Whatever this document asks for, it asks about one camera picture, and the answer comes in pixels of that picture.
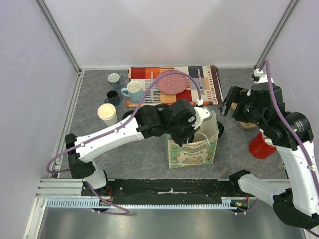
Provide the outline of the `green paper gift bag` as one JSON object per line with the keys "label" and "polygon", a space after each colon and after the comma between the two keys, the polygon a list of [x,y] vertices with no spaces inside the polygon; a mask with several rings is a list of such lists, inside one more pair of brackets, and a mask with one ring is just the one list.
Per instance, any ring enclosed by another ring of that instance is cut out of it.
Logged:
{"label": "green paper gift bag", "polygon": [[211,113],[211,118],[203,122],[200,129],[194,134],[192,143],[180,147],[172,140],[171,136],[166,136],[167,158],[170,169],[213,163],[219,129],[216,113],[214,111]]}

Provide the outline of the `white paper cup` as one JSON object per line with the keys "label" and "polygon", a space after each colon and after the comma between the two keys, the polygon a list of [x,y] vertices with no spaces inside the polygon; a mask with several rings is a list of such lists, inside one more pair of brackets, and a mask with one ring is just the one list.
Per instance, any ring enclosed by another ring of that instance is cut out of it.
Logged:
{"label": "white paper cup", "polygon": [[133,110],[130,110],[130,111],[125,112],[125,113],[123,114],[122,119],[123,119],[123,120],[126,119],[127,117],[129,117],[129,116],[132,115],[133,113],[134,113]]}
{"label": "white paper cup", "polygon": [[102,104],[97,110],[98,117],[107,125],[115,125],[118,121],[116,108],[110,103]]}

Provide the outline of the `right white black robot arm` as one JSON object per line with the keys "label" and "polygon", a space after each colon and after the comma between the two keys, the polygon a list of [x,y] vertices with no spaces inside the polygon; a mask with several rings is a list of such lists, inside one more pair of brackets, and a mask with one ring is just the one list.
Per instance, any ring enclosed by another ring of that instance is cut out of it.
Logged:
{"label": "right white black robot arm", "polygon": [[319,224],[319,196],[313,174],[318,174],[311,125],[306,116],[285,110],[282,89],[275,84],[254,84],[249,90],[232,86],[219,105],[227,115],[232,103],[233,117],[251,122],[269,138],[280,154],[290,187],[275,187],[247,170],[232,174],[228,190],[234,196],[249,193],[272,206],[286,225],[310,230]]}

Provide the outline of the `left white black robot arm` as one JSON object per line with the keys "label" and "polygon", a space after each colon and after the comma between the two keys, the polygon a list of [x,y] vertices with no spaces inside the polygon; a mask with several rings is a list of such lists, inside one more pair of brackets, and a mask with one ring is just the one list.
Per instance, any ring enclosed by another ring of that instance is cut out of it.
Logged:
{"label": "left white black robot arm", "polygon": [[99,196],[109,192],[105,171],[99,169],[94,159],[121,145],[169,134],[179,146],[187,143],[203,122],[200,109],[186,100],[172,105],[146,105],[136,109],[129,117],[99,132],[76,136],[65,136],[68,163],[73,179],[87,181]]}

